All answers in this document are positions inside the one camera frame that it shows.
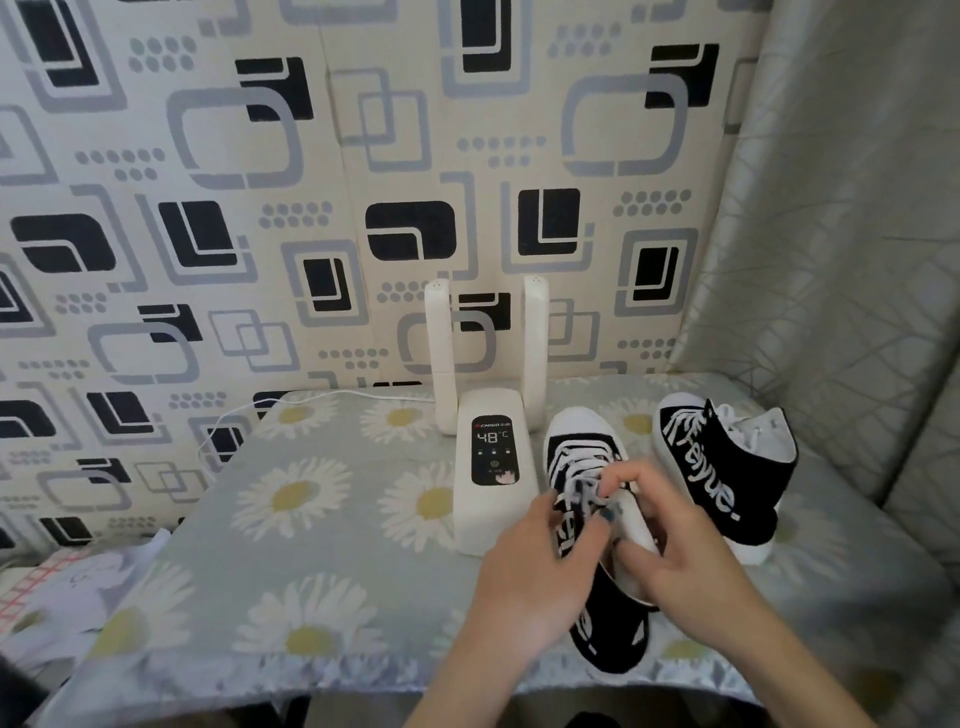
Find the grey daisy print tablecloth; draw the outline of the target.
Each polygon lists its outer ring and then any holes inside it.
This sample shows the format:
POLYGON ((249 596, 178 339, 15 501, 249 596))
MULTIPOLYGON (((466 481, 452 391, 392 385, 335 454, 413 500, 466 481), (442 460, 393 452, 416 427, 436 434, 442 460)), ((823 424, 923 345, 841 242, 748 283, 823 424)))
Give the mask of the grey daisy print tablecloth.
MULTIPOLYGON (((455 444, 428 385, 285 394, 116 607, 41 728, 115 728, 314 691, 423 690, 480 560, 460 554, 455 444)), ((943 637, 954 588, 798 439, 764 596, 882 715, 943 637)))

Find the person's right forearm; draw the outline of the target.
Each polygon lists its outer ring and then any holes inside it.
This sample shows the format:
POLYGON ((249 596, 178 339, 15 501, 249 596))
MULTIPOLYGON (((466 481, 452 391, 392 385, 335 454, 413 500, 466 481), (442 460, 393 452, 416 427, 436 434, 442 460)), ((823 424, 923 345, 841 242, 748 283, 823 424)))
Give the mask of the person's right forearm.
POLYGON ((879 728, 755 589, 702 589, 661 610, 736 668, 777 728, 879 728))

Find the person's right hand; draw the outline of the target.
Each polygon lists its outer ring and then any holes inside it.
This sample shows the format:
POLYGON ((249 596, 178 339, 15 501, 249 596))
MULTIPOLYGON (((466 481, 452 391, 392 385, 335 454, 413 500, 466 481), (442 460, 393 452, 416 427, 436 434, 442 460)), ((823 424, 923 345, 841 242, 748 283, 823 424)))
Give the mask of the person's right hand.
POLYGON ((648 460, 615 462, 606 466, 601 475, 599 493, 609 497, 622 484, 633 482, 639 487, 643 504, 662 525, 666 546, 662 554, 674 565, 662 592, 645 595, 662 610, 706 591, 710 596, 724 592, 746 592, 754 589, 726 541, 700 507, 686 500, 670 480, 648 460))

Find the person's left hand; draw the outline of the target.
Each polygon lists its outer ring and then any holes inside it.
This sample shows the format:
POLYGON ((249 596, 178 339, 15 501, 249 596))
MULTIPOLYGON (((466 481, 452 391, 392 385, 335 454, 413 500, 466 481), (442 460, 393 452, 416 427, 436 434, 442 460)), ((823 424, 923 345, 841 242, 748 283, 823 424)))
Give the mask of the person's left hand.
POLYGON ((575 574, 573 547, 560 555, 560 521, 554 497, 540 495, 486 552, 462 632, 496 666, 525 670, 586 605, 596 569, 575 574))

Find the white electric shoe dryer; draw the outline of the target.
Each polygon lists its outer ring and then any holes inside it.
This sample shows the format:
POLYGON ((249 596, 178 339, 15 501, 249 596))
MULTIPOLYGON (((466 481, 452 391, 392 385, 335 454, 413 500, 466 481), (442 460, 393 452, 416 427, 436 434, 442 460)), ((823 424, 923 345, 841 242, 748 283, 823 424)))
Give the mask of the white electric shoe dryer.
POLYGON ((523 279, 523 356, 518 389, 486 387, 458 394, 450 283, 430 281, 425 321, 438 430, 455 438, 452 518, 458 552, 483 556, 539 494, 531 432, 546 418, 549 287, 523 279))

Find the black high-top sneaker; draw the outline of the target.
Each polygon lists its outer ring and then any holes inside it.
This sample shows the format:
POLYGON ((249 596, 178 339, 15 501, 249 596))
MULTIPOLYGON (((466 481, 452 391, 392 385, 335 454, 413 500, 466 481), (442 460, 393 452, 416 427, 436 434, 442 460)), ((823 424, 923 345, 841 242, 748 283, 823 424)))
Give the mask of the black high-top sneaker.
MULTIPOLYGON (((610 517, 613 540, 632 542, 661 554, 635 497, 636 486, 620 484, 602 496, 603 470, 626 459, 618 434, 593 410, 573 406, 560 411, 548 425, 543 460, 548 485, 560 515, 555 529, 558 554, 567 557, 589 518, 596 512, 610 517)), ((639 582, 609 548, 597 564, 591 589, 569 634, 582 657, 604 674, 627 674, 642 661, 649 645, 650 619, 657 611, 639 582)))
POLYGON ((697 394, 668 394, 652 418, 654 454, 744 566, 771 554, 799 449, 781 407, 746 416, 697 394))

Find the grey patterned curtain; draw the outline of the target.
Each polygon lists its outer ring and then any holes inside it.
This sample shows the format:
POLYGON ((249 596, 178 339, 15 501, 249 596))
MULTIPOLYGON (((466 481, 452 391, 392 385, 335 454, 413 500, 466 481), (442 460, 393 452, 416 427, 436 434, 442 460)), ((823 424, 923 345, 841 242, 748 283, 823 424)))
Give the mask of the grey patterned curtain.
POLYGON ((783 407, 953 583, 886 720, 960 728, 960 0, 774 0, 673 363, 783 407))

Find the white cloth with pink grid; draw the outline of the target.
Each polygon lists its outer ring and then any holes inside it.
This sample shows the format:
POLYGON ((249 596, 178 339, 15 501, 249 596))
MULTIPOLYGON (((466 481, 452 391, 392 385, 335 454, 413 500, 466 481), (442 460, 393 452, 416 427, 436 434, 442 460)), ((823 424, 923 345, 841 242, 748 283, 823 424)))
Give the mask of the white cloth with pink grid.
POLYGON ((75 668, 171 536, 162 528, 139 544, 64 551, 32 569, 0 597, 0 657, 32 675, 75 668))

